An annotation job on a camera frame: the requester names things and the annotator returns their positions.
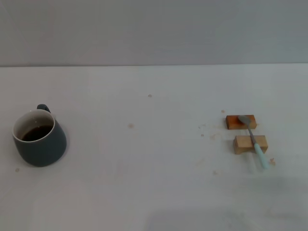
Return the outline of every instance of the mug rim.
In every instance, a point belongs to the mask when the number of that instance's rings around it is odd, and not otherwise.
[[[42,111],[42,112],[44,112],[44,113],[47,113],[48,115],[50,115],[50,116],[52,117],[52,119],[53,119],[53,126],[52,126],[52,129],[50,130],[50,132],[49,132],[46,136],[43,136],[42,138],[40,138],[40,139],[38,139],[38,140],[35,140],[35,141],[23,141],[23,140],[17,138],[17,137],[15,136],[15,134],[14,134],[14,130],[15,130],[15,126],[16,126],[17,121],[18,121],[19,119],[21,119],[22,117],[24,117],[25,115],[27,115],[27,114],[29,114],[29,113],[31,113],[31,112],[35,112],[35,111],[37,111],[37,110]],[[29,111],[29,112],[23,114],[21,117],[19,117],[19,118],[15,121],[14,126],[13,126],[13,129],[12,129],[12,134],[13,134],[14,139],[17,139],[17,140],[20,141],[20,142],[24,142],[24,143],[34,143],[34,142],[40,141],[40,140],[46,138],[47,136],[49,136],[49,134],[53,131],[55,125],[56,125],[56,121],[55,121],[54,117],[52,116],[52,114],[51,114],[50,112],[48,112],[48,111],[46,111],[46,110],[43,110],[43,109],[36,109],[36,110],[32,110],[32,111]]]

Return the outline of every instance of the crumb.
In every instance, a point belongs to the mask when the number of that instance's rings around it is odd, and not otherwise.
[[[270,163],[271,165],[273,165],[273,166],[276,165],[276,162],[275,162],[275,159],[274,159],[274,158],[270,159],[269,163]]]

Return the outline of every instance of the wooden block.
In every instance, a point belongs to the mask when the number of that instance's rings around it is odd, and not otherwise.
[[[257,143],[260,145],[263,153],[268,149],[268,143],[265,136],[255,136]],[[236,136],[233,141],[233,147],[235,154],[242,154],[243,152],[255,151],[254,145],[250,136]]]
[[[247,117],[250,118],[251,123],[249,125],[250,129],[255,129],[257,127],[256,119],[254,115],[246,115]],[[239,118],[238,115],[227,115],[226,117],[226,124],[228,130],[233,130],[233,129],[247,129],[246,124],[243,124]]]

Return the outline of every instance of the gray wall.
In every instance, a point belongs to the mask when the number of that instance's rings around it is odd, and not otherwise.
[[[0,66],[306,62],[305,0],[0,0]]]

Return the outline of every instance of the light blue spoon handle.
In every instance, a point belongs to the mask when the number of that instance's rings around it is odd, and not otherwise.
[[[269,164],[268,161],[266,160],[264,153],[262,152],[259,144],[255,143],[255,151],[259,156],[259,159],[261,161],[261,164],[263,166],[264,169],[268,169],[269,168]]]

